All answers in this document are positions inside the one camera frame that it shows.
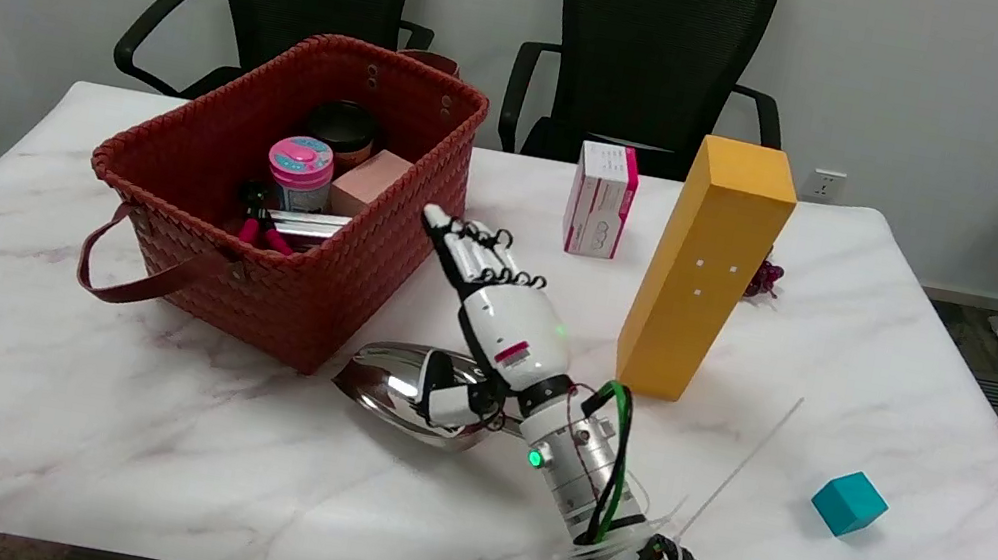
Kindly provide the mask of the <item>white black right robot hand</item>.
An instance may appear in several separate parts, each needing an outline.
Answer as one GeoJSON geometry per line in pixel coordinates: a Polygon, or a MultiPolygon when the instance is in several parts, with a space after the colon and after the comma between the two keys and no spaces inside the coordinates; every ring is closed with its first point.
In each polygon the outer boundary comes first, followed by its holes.
{"type": "Polygon", "coordinates": [[[488,426],[516,401],[527,424],[562,403],[573,386],[567,334],[544,292],[547,280],[516,263],[511,231],[453,217],[434,203],[421,219],[458,295],[459,329],[482,378],[459,383],[448,354],[428,351],[413,403],[420,418],[441,429],[488,426]]]}

